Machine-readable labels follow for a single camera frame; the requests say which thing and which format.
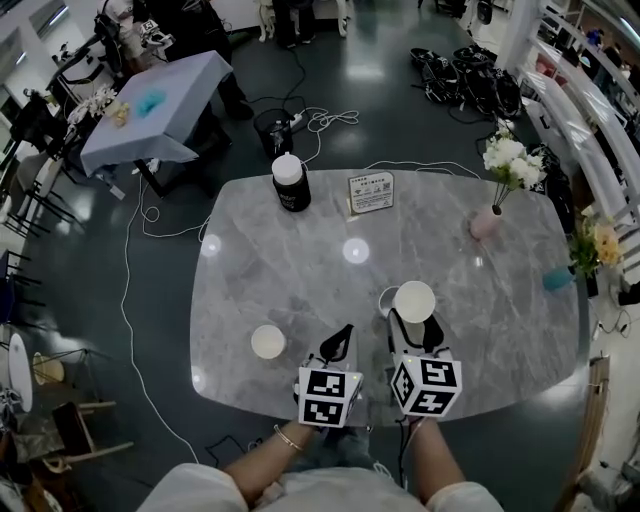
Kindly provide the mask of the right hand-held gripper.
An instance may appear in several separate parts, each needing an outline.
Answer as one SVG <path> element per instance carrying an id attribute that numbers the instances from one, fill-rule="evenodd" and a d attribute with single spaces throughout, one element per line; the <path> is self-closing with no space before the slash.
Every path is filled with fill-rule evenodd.
<path id="1" fill-rule="evenodd" d="M 393 361 L 389 406 L 406 416 L 445 417 L 463 390 L 462 365 L 449 347 L 437 349 L 444 332 L 435 316 L 410 323 L 392 308 L 387 336 Z"/>

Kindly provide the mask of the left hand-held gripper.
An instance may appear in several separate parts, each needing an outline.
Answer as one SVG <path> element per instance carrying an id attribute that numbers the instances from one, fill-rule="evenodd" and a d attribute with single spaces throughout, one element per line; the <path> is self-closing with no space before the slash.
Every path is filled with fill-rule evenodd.
<path id="1" fill-rule="evenodd" d="M 364 426 L 364 376 L 358 371 L 357 333 L 352 324 L 310 352 L 294 385 L 298 421 L 320 428 Z"/>

